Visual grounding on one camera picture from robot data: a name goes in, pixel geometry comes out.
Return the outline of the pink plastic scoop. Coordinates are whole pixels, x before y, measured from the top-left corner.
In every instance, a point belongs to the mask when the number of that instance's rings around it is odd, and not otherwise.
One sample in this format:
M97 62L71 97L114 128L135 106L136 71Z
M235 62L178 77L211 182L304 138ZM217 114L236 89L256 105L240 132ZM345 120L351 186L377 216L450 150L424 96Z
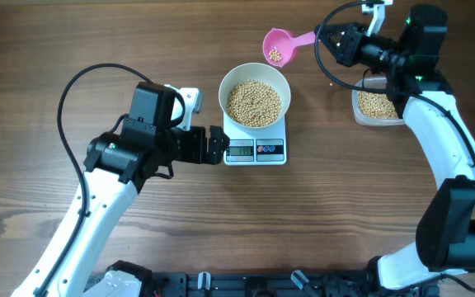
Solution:
M313 31L294 37L288 30L272 28L263 40L262 51L269 64L282 68L295 58L299 47L311 45L315 40Z

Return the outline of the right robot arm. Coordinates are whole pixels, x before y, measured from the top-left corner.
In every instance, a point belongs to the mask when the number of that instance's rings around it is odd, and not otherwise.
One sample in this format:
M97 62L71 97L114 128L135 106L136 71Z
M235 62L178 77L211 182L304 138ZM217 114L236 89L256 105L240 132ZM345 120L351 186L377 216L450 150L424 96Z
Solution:
M417 4L400 38L391 40L379 34L384 2L362 6L374 13L369 25L325 19L315 27L314 44L325 46L343 66L362 64L385 74L381 93L416 136L437 191L413 243L373 258L365 270L346 274L344 282L365 296L425 296L435 282L460 282L462 274L475 272L475 141L436 67L448 16L437 6Z

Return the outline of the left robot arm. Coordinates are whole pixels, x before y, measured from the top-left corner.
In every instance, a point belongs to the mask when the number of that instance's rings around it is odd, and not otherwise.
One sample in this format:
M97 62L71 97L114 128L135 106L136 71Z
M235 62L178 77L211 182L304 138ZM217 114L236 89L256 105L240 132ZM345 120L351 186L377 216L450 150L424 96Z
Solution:
M191 124L197 88L141 82L129 114L87 148L80 186L48 247L15 296L82 296L106 241L144 183L172 162L219 164L229 138L218 126Z

